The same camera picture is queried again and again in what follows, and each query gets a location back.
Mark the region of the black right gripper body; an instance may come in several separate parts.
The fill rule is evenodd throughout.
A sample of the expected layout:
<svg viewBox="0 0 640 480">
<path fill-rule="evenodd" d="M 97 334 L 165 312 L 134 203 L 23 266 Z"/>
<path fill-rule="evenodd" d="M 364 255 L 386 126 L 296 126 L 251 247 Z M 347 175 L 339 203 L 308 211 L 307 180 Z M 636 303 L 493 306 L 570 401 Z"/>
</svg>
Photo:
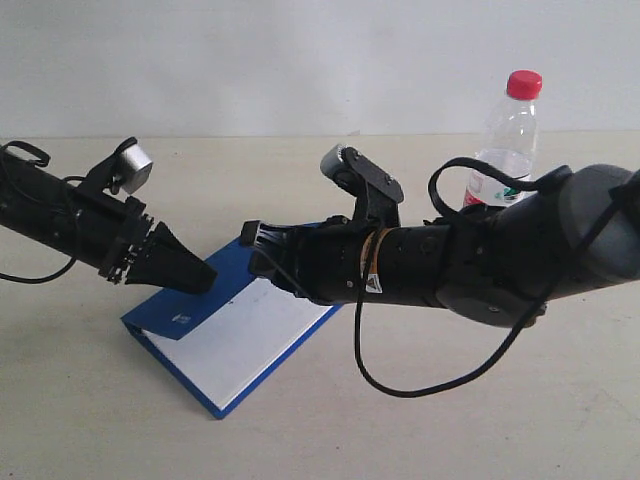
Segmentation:
<svg viewBox="0 0 640 480">
<path fill-rule="evenodd" d="M 352 216 L 327 218 L 306 230 L 296 247 L 311 301 L 323 305 L 357 301 L 375 232 L 400 225 L 398 205 L 404 200 L 399 182 L 359 150 L 348 147 L 343 158 L 348 170 L 331 181 L 354 197 Z"/>
</svg>

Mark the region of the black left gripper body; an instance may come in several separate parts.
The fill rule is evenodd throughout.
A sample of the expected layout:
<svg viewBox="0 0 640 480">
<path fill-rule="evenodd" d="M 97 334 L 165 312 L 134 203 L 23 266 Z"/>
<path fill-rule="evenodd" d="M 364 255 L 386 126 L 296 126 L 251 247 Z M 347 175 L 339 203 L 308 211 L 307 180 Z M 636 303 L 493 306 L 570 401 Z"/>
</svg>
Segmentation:
<svg viewBox="0 0 640 480">
<path fill-rule="evenodd" d="M 154 218 L 145 209 L 146 204 L 133 196 L 124 202 L 115 235 L 107 242 L 106 255 L 99 267 L 99 275 L 110 283 L 119 284 L 122 281 L 151 232 Z"/>
</svg>

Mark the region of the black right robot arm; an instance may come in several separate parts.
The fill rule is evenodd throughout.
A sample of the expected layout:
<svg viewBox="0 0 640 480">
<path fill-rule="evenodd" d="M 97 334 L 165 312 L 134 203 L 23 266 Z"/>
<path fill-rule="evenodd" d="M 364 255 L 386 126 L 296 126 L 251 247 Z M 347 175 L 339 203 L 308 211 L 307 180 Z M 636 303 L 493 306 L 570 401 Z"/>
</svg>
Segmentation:
<svg viewBox="0 0 640 480">
<path fill-rule="evenodd" d="M 353 196 L 351 217 L 307 225 L 246 222 L 249 269 L 323 306 L 377 303 L 452 311 L 501 328 L 534 323 L 549 301 L 639 277 L 639 176 L 608 164 L 507 178 L 525 198 L 509 207 L 449 207 L 430 180 L 438 217 L 402 226 L 400 184 L 353 147 L 322 159 Z"/>
</svg>

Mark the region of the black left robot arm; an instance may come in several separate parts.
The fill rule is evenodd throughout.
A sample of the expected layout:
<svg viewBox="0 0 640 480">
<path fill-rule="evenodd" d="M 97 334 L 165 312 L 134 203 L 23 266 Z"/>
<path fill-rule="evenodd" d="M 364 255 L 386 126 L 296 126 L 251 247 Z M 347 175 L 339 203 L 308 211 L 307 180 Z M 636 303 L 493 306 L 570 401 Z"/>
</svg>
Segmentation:
<svg viewBox="0 0 640 480">
<path fill-rule="evenodd" d="M 25 141 L 1 147 L 2 226 L 68 256 L 57 272 L 9 281 L 42 284 L 81 262 L 107 281 L 208 292 L 217 276 L 163 222 L 145 212 L 133 193 L 148 180 L 153 162 L 138 140 L 124 140 L 85 175 L 58 178 L 51 157 Z"/>
</svg>

